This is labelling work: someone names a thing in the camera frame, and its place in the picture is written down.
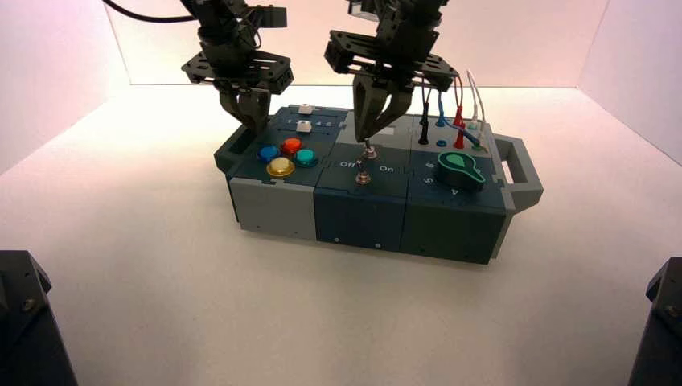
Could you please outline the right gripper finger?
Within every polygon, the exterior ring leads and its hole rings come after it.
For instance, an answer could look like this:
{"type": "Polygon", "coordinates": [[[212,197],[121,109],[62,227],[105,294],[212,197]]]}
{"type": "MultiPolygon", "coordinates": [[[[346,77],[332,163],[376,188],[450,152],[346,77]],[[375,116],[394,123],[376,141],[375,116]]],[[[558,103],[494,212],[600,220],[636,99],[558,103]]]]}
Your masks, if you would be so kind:
{"type": "Polygon", "coordinates": [[[386,126],[381,120],[385,101],[385,84],[377,83],[372,76],[355,75],[353,102],[357,142],[364,142],[386,126]]]}
{"type": "Polygon", "coordinates": [[[380,96],[374,102],[374,111],[369,126],[369,137],[374,136],[406,113],[412,104],[413,92],[398,90],[380,96]]]}

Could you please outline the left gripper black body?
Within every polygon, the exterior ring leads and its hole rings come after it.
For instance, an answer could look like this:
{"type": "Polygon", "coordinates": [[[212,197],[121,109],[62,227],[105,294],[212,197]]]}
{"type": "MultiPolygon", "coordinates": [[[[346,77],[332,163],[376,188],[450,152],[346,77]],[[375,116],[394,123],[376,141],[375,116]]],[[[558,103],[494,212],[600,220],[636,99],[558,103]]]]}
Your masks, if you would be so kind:
{"type": "Polygon", "coordinates": [[[181,67],[194,84],[212,82],[280,95],[294,80],[290,58],[262,51],[257,30],[200,29],[198,35],[201,51],[181,67]]]}

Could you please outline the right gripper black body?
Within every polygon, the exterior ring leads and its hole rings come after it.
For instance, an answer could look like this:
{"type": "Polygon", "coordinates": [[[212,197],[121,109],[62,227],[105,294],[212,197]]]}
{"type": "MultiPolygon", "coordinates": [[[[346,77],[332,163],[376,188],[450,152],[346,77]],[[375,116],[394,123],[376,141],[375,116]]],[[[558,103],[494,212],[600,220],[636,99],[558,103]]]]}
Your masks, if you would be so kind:
{"type": "Polygon", "coordinates": [[[383,77],[409,84],[418,77],[429,88],[447,90],[458,71],[431,52],[438,39],[438,19],[393,15],[380,21],[375,35],[330,31],[325,59],[340,74],[383,77]]]}

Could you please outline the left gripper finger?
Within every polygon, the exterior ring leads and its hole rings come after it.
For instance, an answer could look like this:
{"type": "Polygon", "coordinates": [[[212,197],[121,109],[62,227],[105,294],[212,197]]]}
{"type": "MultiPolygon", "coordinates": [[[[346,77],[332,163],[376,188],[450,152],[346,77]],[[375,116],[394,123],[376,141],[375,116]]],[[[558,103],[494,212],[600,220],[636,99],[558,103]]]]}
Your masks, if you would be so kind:
{"type": "Polygon", "coordinates": [[[257,119],[254,108],[257,104],[257,94],[254,91],[223,90],[219,92],[219,100],[220,105],[227,113],[236,118],[247,129],[256,133],[257,119]]]}
{"type": "Polygon", "coordinates": [[[268,124],[271,92],[263,89],[252,89],[253,132],[262,133],[268,124]]]}

